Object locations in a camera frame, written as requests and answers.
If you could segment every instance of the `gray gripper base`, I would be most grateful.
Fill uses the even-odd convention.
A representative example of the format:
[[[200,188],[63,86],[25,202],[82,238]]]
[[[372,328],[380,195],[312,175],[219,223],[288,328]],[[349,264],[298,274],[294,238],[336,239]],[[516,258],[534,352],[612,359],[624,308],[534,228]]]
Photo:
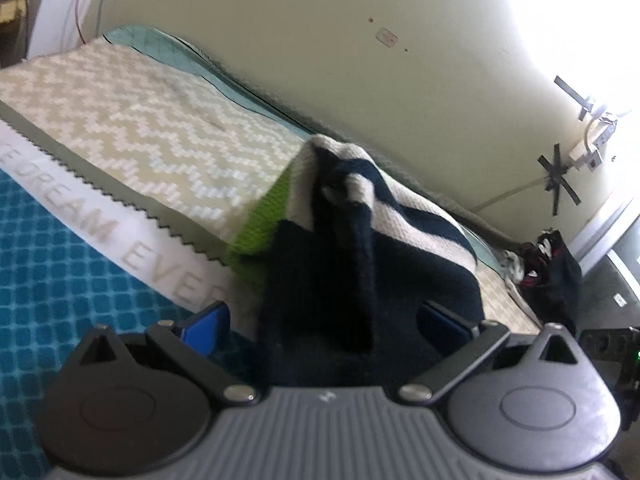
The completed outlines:
[[[88,477],[54,469],[47,480]],[[136,480],[524,480],[460,449],[427,408],[381,388],[274,388],[224,411],[190,454]],[[598,464],[545,480],[614,480]]]

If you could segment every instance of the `olive green stripe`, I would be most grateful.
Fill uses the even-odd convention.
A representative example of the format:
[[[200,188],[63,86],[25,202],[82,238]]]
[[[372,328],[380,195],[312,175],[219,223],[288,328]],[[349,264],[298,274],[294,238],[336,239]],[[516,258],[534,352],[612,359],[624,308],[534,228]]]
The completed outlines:
[[[161,204],[158,200],[132,190],[103,170],[96,168],[2,101],[0,101],[0,119],[104,195],[144,211],[148,218],[158,222],[160,228],[169,229],[171,236],[179,236],[182,243],[192,245],[197,253],[204,253],[209,260],[220,260],[225,263],[226,244],[201,225]]]

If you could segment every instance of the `bright light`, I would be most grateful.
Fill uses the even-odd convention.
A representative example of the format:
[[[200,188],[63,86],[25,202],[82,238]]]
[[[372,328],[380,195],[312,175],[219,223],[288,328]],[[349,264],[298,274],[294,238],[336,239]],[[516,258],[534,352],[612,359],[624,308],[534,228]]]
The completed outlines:
[[[511,0],[526,48],[551,79],[559,75],[613,113],[640,113],[640,0]]]

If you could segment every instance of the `bed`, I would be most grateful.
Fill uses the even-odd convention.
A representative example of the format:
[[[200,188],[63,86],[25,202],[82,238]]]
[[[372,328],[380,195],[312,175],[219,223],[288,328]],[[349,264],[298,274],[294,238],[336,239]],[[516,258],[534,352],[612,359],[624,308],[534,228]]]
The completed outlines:
[[[136,331],[223,300],[241,334],[231,359],[252,337],[260,298],[226,247],[311,134],[197,47],[144,27],[0,72],[7,478],[46,469],[28,413],[92,324]],[[485,316],[537,333],[491,248],[465,234]]]

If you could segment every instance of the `white logo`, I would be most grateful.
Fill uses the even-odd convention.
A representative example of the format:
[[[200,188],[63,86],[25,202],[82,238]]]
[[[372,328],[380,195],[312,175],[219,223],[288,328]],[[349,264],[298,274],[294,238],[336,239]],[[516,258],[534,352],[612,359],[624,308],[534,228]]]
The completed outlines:
[[[322,402],[331,402],[332,400],[337,399],[338,396],[329,390],[318,395],[318,399],[322,400]]]

